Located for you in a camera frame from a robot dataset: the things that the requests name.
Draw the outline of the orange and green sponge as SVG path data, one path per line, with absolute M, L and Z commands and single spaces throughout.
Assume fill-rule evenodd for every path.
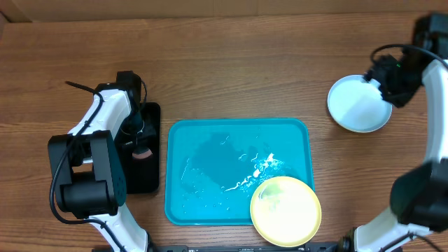
M 132 157 L 136 160 L 145 160 L 153 155 L 151 149 L 145 146 L 138 146 L 132 152 Z

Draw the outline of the light blue plate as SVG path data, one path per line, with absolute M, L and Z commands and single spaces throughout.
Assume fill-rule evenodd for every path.
M 382 99 L 379 86 L 375 79 L 366 81 L 362 75 L 339 79 L 327 97 L 332 119 L 343 128 L 357 133 L 373 132 L 385 126 L 393 107 Z

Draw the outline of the yellow plate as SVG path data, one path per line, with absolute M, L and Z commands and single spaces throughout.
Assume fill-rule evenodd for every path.
M 254 228 L 269 243 L 292 248 L 318 232 L 322 210 L 316 193 L 289 176 L 269 178 L 255 190 L 250 203 Z

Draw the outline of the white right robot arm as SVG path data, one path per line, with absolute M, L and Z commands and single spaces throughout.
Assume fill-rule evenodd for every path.
M 436 251 L 428 236 L 447 230 L 447 14 L 430 13 L 414 25 L 412 42 L 400 44 L 402 57 L 370 54 L 372 66 L 364 83 L 376 81 L 381 98 L 397 108 L 410 101 L 420 87 L 426 92 L 427 144 L 423 163 L 398 177 L 389 206 L 365 225 L 352 229 L 332 251 L 401 251 L 415 239 Z

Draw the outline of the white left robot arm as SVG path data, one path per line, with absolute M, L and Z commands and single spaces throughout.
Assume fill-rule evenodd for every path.
M 133 71 L 96 88 L 70 85 L 92 93 L 93 102 L 77 126 L 48 142 L 53 216 L 91 224 L 112 251 L 156 251 L 126 198 L 160 187 L 160 105 L 147 100 L 146 84 Z

